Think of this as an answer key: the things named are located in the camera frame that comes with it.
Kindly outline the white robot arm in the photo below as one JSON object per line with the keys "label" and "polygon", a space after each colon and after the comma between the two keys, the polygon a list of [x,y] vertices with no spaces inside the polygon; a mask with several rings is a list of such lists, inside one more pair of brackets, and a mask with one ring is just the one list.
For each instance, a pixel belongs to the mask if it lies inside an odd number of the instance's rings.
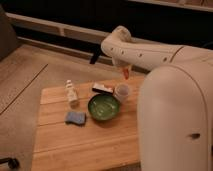
{"label": "white robot arm", "polygon": [[101,50],[149,71],[137,101],[142,171],[213,171],[213,50],[136,43],[123,26]]}

